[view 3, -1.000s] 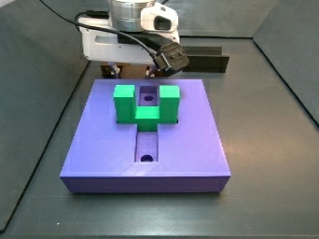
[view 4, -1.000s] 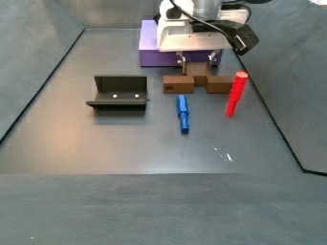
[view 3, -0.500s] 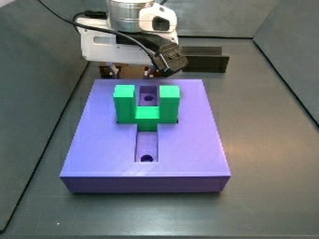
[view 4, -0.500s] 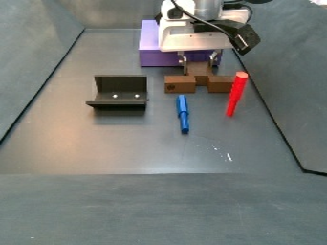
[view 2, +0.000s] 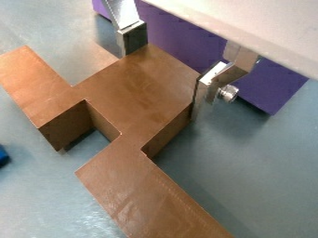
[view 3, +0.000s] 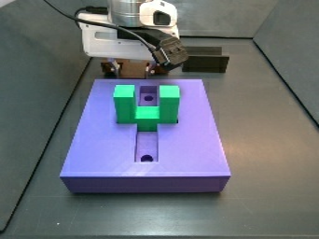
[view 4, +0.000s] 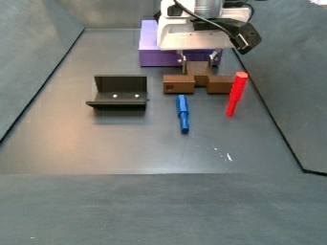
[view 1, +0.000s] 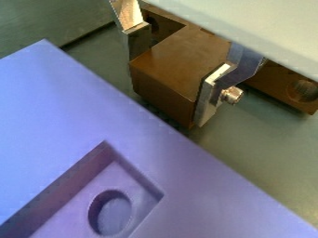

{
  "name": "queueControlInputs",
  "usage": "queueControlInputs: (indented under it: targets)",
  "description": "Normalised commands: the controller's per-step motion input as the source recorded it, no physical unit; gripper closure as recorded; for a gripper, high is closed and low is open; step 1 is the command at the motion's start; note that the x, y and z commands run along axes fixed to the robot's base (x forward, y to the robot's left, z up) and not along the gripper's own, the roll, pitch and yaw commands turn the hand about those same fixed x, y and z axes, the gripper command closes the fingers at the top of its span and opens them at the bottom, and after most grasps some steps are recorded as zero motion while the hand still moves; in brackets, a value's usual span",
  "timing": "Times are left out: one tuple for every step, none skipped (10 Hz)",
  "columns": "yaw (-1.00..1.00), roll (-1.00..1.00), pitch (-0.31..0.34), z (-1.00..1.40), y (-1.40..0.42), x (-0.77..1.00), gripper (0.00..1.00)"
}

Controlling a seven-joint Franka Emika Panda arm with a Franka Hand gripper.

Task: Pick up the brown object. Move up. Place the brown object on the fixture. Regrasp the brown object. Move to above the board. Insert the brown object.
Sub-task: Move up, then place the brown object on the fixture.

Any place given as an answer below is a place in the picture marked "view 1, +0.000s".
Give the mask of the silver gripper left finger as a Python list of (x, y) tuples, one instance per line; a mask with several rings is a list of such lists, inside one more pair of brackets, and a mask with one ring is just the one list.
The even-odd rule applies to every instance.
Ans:
[(115, 24), (123, 37), (128, 59), (135, 59), (149, 49), (151, 26), (143, 19), (137, 0), (108, 0)]

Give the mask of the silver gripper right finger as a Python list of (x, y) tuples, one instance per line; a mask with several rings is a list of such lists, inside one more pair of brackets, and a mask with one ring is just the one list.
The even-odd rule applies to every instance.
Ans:
[(249, 79), (264, 64), (265, 58), (253, 50), (232, 43), (225, 61), (201, 79), (193, 123), (203, 126), (225, 102), (235, 105), (243, 95), (237, 84)]

